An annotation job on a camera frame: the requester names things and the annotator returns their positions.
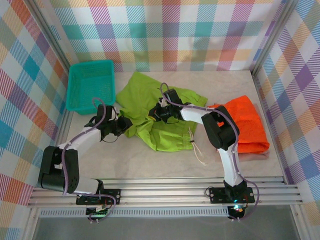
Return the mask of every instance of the gray floor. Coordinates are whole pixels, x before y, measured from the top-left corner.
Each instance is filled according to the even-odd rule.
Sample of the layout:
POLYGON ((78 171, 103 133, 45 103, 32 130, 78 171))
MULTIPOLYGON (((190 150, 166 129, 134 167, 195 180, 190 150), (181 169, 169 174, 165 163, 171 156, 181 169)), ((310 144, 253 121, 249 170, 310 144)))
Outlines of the gray floor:
POLYGON ((289 206, 259 206, 242 222, 226 217, 40 218, 34 240, 298 240, 289 206))

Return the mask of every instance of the black mounting plate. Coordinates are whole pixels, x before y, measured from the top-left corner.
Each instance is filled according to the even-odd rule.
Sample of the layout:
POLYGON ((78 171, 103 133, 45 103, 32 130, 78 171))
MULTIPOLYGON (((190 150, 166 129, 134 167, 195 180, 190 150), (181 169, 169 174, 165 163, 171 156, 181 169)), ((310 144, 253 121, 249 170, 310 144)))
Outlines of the black mounting plate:
MULTIPOLYGON (((116 205, 120 204, 121 189, 103 189, 100 194, 111 195, 116 199, 116 205)), ((98 196, 77 196, 76 205, 113 205, 114 201, 110 197, 98 196)))
POLYGON ((225 187, 210 187, 208 190, 211 204, 252 204, 255 202, 255 196, 252 187, 246 187, 242 194, 234 200, 230 199, 226 195, 225 187))

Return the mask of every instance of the checkered pattern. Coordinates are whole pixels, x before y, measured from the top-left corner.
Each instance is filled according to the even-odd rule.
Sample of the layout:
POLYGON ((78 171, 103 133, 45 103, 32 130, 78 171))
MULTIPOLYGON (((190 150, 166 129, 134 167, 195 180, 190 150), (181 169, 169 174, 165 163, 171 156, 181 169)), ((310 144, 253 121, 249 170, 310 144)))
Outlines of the checkered pattern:
POLYGON ((19 238, 68 76, 23 0, 0 1, 0 239, 19 238))
POLYGON ((301 0, 258 74, 280 159, 320 229, 320 2, 301 0))
POLYGON ((283 0, 50 2, 52 9, 42 11, 57 16, 57 22, 48 22, 60 44, 69 46, 63 47, 67 58, 112 59, 117 72, 249 69, 284 5, 283 0))

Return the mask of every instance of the white vent grille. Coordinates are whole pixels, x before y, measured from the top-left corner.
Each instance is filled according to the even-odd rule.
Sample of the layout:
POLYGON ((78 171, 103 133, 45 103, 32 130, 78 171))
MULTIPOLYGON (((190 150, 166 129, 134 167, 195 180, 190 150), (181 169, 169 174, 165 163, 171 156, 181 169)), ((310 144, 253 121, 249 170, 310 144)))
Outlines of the white vent grille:
MULTIPOLYGON (((212 207, 123 207, 116 208, 110 217, 134 218, 181 218, 181 217, 226 217, 226 206, 212 207)), ((41 218, 76 218, 86 217, 85 208, 44 208, 40 213, 41 218)))

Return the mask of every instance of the drawstring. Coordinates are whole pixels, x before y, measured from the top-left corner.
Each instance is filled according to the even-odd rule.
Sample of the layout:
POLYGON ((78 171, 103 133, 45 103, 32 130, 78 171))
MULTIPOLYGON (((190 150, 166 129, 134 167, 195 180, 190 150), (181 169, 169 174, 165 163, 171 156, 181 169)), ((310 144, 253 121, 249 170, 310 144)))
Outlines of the drawstring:
POLYGON ((202 165, 206 166, 207 164, 205 164, 204 162, 202 162, 202 161, 198 158, 196 149, 197 149, 198 152, 200 153, 200 156, 201 156, 201 157, 202 157, 202 152, 200 151, 200 149, 198 148, 197 144, 195 143, 194 135, 192 134, 192 131, 191 131, 190 127, 189 127, 189 135, 190 135, 190 143, 191 143, 192 146, 193 146, 193 151, 194 151, 194 154, 195 154, 196 159, 198 159, 198 161, 199 161, 202 165))

